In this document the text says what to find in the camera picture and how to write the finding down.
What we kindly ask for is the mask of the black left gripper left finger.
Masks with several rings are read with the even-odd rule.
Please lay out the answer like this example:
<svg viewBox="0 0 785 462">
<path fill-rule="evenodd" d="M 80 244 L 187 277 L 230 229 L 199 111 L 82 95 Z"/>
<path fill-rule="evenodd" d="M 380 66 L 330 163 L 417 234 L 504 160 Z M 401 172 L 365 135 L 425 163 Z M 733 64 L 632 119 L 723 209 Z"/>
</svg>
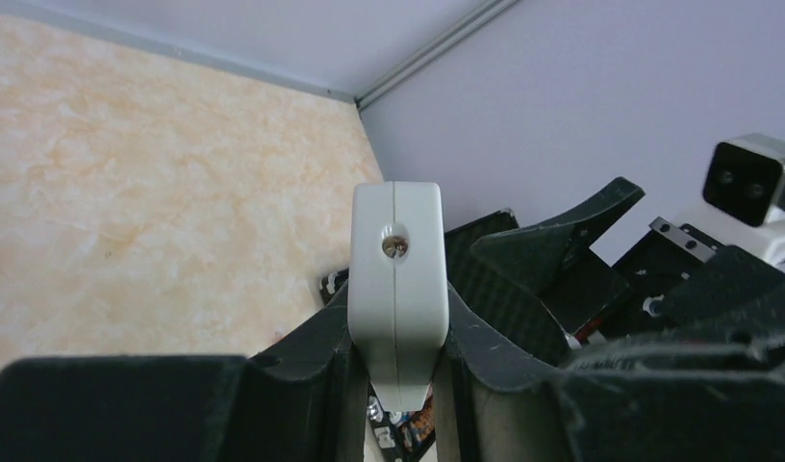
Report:
<svg viewBox="0 0 785 462">
<path fill-rule="evenodd" d="M 0 461 L 360 461 L 347 292 L 238 355 L 47 356 L 0 372 Z"/>
</svg>

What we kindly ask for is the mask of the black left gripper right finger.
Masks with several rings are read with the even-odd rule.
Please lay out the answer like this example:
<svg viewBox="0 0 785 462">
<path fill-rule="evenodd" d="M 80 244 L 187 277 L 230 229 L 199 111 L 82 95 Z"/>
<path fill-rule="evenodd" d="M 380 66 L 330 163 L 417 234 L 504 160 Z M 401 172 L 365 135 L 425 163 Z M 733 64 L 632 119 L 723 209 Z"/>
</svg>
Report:
<svg viewBox="0 0 785 462">
<path fill-rule="evenodd" d="M 785 284 L 718 321 L 545 364 L 451 293 L 442 461 L 785 461 Z"/>
</svg>

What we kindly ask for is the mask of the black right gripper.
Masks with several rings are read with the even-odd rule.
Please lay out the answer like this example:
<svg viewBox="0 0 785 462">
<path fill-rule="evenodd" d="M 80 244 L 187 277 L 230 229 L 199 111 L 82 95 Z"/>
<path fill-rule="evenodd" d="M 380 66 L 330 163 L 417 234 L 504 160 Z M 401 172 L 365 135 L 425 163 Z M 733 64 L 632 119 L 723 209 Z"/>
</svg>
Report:
<svg viewBox="0 0 785 462">
<path fill-rule="evenodd" d="M 537 360 L 563 368 L 582 350 L 698 329 L 785 284 L 785 273 L 689 225 L 656 220 L 614 265 L 590 247 L 644 196 L 617 177 L 553 218 L 519 228 L 499 211 L 445 236 L 450 293 Z M 437 446 L 425 412 L 396 427 L 405 460 Z"/>
</svg>

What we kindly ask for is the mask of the white remote control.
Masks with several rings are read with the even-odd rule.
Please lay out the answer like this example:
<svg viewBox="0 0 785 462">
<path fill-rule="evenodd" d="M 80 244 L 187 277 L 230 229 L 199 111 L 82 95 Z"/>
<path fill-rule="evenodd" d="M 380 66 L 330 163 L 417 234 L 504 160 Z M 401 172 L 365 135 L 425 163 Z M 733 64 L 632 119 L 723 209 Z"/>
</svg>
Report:
<svg viewBox="0 0 785 462">
<path fill-rule="evenodd" d="M 449 326 L 440 187 L 361 184 L 353 193 L 347 319 L 383 408 L 423 407 Z"/>
</svg>

